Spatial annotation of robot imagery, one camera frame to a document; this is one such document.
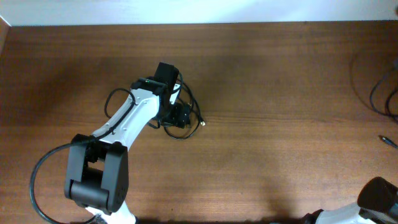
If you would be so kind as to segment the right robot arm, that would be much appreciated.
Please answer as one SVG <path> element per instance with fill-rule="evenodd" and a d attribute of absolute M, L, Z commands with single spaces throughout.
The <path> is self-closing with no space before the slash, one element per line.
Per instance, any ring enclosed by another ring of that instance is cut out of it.
<path fill-rule="evenodd" d="M 382 177 L 371 179 L 356 202 L 336 210 L 306 214 L 307 224 L 397 224 L 397 187 Z"/>

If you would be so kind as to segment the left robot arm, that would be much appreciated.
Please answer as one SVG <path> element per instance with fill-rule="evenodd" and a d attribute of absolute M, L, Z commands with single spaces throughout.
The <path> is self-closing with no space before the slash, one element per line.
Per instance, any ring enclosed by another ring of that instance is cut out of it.
<path fill-rule="evenodd" d="M 91 135 L 72 139 L 65 179 L 65 197 L 87 209 L 99 223 L 135 223 L 125 201 L 129 187 L 128 150 L 142 129 L 185 128 L 190 110 L 177 102 L 182 74 L 160 62 L 154 76 L 140 78 L 109 121 Z"/>

